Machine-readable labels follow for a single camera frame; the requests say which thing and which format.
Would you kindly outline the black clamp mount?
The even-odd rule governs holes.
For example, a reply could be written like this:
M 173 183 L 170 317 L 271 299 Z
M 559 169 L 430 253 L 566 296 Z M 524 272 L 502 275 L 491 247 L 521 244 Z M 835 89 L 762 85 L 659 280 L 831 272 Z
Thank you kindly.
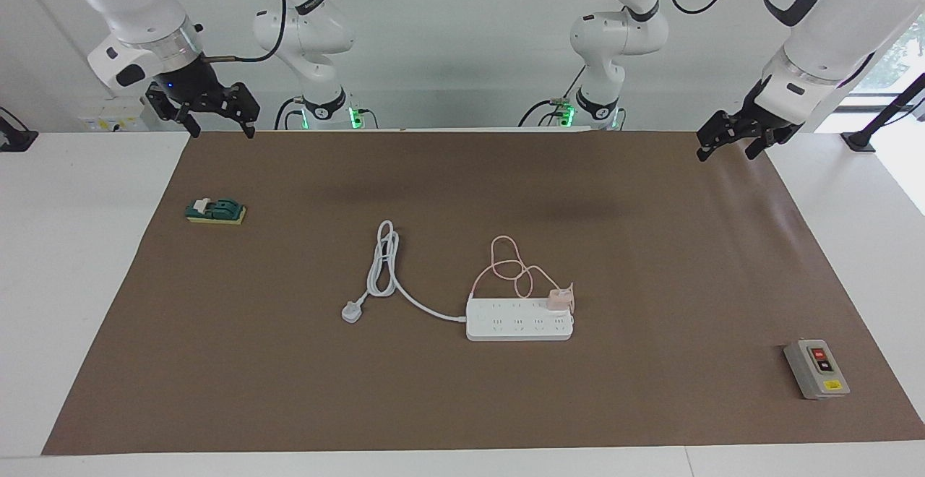
M 24 152 L 38 138 L 39 132 L 30 130 L 9 109 L 0 106 L 0 152 Z

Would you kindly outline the bright window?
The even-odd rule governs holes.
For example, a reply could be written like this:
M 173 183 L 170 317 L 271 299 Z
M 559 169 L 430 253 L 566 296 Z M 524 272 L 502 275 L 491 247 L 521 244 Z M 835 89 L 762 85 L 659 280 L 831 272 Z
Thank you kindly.
M 862 79 L 841 101 L 837 112 L 861 113 L 885 108 L 925 73 L 925 12 L 885 51 L 866 67 Z

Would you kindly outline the brown table mat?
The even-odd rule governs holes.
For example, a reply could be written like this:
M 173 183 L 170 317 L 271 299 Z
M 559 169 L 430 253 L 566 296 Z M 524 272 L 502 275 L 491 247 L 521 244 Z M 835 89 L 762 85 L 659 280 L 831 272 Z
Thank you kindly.
M 681 132 L 210 132 L 188 141 L 47 455 L 925 439 L 766 155 Z M 231 198 L 240 225 L 192 223 Z M 366 285 L 376 229 L 442 313 L 506 234 L 574 335 L 475 343 Z M 823 339 L 850 394 L 803 398 Z

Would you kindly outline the pink charger adapter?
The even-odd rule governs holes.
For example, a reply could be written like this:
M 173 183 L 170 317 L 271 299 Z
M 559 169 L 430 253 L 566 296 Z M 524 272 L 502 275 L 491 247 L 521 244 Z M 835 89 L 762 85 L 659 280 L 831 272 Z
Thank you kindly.
M 546 309 L 550 312 L 575 312 L 575 285 L 553 289 L 546 299 Z

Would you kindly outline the white power strip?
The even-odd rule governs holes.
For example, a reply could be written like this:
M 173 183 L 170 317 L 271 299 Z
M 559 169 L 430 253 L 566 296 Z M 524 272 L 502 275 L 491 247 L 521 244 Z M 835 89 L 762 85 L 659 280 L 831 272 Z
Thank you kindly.
M 465 331 L 473 342 L 565 341 L 574 332 L 574 316 L 549 309 L 543 297 L 472 297 Z

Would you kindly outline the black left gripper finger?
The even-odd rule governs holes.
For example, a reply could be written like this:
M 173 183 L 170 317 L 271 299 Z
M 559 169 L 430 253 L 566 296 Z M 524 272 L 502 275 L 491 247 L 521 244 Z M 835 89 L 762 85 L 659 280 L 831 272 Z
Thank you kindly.
M 777 143 L 777 130 L 762 130 L 754 140 L 744 148 L 744 154 L 749 160 L 754 160 L 763 154 L 768 147 Z
M 740 140 L 744 129 L 746 121 L 740 115 L 716 111 L 697 130 L 697 140 L 700 144 L 697 159 L 706 162 L 718 148 Z

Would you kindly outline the white wall socket box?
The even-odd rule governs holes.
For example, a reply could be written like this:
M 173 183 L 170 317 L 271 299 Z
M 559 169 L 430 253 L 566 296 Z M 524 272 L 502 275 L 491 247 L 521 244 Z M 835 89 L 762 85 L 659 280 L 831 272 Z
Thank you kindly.
M 158 127 L 153 111 L 139 98 L 80 103 L 76 116 L 89 132 L 151 132 Z

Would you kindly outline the black stand with pole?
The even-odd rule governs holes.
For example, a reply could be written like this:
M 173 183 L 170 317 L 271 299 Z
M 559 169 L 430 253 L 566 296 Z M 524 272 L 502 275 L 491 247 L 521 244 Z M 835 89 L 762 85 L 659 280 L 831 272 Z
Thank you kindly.
M 904 91 L 885 106 L 875 118 L 872 119 L 862 130 L 857 132 L 843 132 L 841 137 L 849 149 L 859 153 L 874 153 L 875 148 L 870 145 L 873 134 L 886 124 L 892 122 L 896 114 L 902 111 L 909 102 L 925 90 L 925 72 L 922 72 L 918 78 L 912 81 Z

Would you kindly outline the grey push-button switch box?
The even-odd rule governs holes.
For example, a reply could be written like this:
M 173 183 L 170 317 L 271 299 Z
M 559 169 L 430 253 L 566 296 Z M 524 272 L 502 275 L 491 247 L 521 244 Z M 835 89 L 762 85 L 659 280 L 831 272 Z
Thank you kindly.
M 823 339 L 800 339 L 783 348 L 803 398 L 819 400 L 849 395 L 851 390 L 829 345 Z

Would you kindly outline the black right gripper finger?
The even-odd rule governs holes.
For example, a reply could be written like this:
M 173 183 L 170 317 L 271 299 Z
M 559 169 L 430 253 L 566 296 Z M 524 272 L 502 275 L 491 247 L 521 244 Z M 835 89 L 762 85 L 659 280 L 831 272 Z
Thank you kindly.
M 201 126 L 189 114 L 189 104 L 183 103 L 181 107 L 175 107 L 159 85 L 150 85 L 148 87 L 147 101 L 162 121 L 174 121 L 176 124 L 182 125 L 193 138 L 198 138 L 199 134 L 201 134 Z
M 260 105 L 243 82 L 224 89 L 224 116 L 237 122 L 248 139 L 254 138 Z

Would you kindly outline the green knife switch yellow base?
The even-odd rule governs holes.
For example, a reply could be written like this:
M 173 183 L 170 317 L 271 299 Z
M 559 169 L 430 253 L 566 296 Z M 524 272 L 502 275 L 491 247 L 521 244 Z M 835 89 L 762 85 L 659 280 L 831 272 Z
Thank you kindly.
M 186 220 L 204 224 L 240 225 L 245 216 L 246 207 L 231 198 L 199 198 L 184 211 Z

